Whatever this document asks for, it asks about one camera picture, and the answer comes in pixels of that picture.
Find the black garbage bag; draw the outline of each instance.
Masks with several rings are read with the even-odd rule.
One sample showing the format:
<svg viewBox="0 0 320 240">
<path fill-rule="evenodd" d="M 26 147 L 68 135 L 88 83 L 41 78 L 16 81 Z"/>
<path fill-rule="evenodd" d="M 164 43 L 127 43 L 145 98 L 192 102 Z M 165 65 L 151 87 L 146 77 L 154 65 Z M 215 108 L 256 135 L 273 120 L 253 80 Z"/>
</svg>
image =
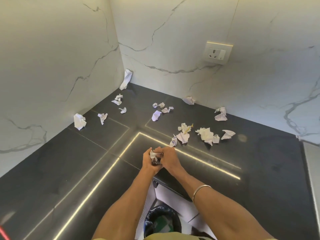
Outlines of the black garbage bag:
<svg viewBox="0 0 320 240">
<path fill-rule="evenodd" d="M 155 233 L 154 222 L 160 216 L 165 216 L 172 221 L 173 231 L 181 233 L 181 222 L 178 213 L 167 205 L 158 205 L 149 210 L 144 220 L 144 238 Z"/>
</svg>

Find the white switch plate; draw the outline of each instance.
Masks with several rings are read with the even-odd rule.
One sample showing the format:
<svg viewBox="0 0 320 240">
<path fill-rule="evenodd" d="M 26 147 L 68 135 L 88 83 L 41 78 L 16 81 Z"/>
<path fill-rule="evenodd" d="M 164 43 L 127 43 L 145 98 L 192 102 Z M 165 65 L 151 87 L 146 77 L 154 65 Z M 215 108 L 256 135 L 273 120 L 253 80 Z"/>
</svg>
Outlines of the white switch plate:
<svg viewBox="0 0 320 240">
<path fill-rule="evenodd" d="M 203 52 L 203 59 L 211 63 L 224 65 L 229 60 L 232 47 L 233 45 L 207 41 Z"/>
</svg>

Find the forearm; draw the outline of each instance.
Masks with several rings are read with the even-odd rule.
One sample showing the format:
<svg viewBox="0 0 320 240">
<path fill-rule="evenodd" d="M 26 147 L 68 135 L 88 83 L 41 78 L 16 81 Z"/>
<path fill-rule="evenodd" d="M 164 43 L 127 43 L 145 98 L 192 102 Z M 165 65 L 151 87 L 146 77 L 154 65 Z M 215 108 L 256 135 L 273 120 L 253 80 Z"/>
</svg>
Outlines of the forearm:
<svg viewBox="0 0 320 240">
<path fill-rule="evenodd" d="M 152 172 L 140 170 L 129 189 L 107 210 L 93 239 L 134 239 L 152 178 Z"/>
<path fill-rule="evenodd" d="M 174 177 L 180 182 L 190 198 L 194 191 L 204 185 L 183 168 Z M 194 197 L 194 204 L 204 221 L 220 240 L 271 238 L 257 220 L 241 205 L 210 187 L 202 187 Z"/>
</svg>

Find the bracelet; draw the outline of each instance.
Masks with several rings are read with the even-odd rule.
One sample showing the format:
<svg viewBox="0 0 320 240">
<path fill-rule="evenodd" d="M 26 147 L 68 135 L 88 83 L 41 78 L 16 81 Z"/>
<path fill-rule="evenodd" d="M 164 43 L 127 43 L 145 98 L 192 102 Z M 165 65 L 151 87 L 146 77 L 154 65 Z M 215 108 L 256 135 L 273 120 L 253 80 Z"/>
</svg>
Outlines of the bracelet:
<svg viewBox="0 0 320 240">
<path fill-rule="evenodd" d="M 196 195 L 196 193 L 198 192 L 198 190 L 201 189 L 202 187 L 206 187 L 206 186 L 212 188 L 210 185 L 201 185 L 201 186 L 199 186 L 199 187 L 194 191 L 193 197 L 192 197 L 192 202 L 193 202 L 193 204 L 195 203 L 195 202 L 194 202 L 194 200 L 195 200 L 195 195 Z"/>
</svg>

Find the white marble tile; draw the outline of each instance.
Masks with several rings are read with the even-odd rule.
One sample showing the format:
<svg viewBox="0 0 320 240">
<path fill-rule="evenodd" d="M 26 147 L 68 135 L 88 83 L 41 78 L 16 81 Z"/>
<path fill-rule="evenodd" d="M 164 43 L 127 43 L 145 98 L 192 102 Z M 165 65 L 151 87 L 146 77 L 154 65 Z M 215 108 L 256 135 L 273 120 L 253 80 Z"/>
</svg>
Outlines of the white marble tile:
<svg viewBox="0 0 320 240">
<path fill-rule="evenodd" d="M 320 143 L 320 0 L 110 3 L 133 83 Z M 202 61 L 207 40 L 228 64 Z"/>
<path fill-rule="evenodd" d="M 123 80 L 109 0 L 0 0 L 0 177 Z"/>
</svg>

